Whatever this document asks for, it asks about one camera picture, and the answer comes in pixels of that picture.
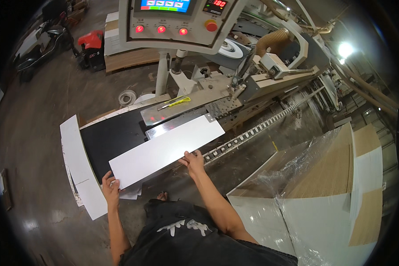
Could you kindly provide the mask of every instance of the foot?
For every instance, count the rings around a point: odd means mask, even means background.
[[[167,200],[167,192],[161,192],[160,194],[158,194],[158,196],[156,198],[159,200],[162,200],[162,201],[166,201]]]

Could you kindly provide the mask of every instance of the motorcycle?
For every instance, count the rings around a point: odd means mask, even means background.
[[[36,67],[47,61],[56,51],[72,49],[76,58],[80,57],[80,52],[74,47],[74,39],[69,32],[69,29],[64,26],[64,19],[61,19],[62,25],[51,25],[52,21],[47,21],[43,27],[43,32],[47,32],[51,38],[53,46],[50,49],[44,50],[42,53],[40,45],[34,46],[34,48],[20,57],[16,56],[14,62],[16,63],[16,70],[20,73],[20,82],[29,82],[34,76],[34,70]]]

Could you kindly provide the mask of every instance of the hand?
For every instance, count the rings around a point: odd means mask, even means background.
[[[206,174],[204,170],[204,158],[199,150],[196,150],[196,156],[192,153],[185,152],[185,157],[179,159],[179,162],[185,165],[189,170],[192,179],[196,179],[202,174]]]
[[[109,177],[112,171],[108,171],[102,177],[102,192],[105,196],[106,202],[108,203],[108,212],[117,211],[119,206],[119,180],[115,177]]]

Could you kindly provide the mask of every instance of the control panel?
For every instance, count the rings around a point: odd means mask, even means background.
[[[216,54],[246,0],[120,0],[119,42]]]

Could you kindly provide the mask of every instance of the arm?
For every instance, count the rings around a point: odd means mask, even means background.
[[[204,170],[204,158],[199,150],[196,150],[197,156],[185,152],[185,157],[179,160],[188,170],[189,175],[194,180],[202,200],[210,213],[213,221],[220,231],[226,235],[239,240],[245,240],[258,244],[258,242],[245,230],[241,218],[229,204],[227,200],[219,193],[211,179]]]
[[[108,203],[108,224],[109,224],[109,237],[111,239],[111,255],[114,265],[118,265],[120,256],[131,248],[130,242],[124,233],[119,218],[119,180],[115,177],[109,178],[111,171],[105,174],[102,178],[103,194],[106,202]]]

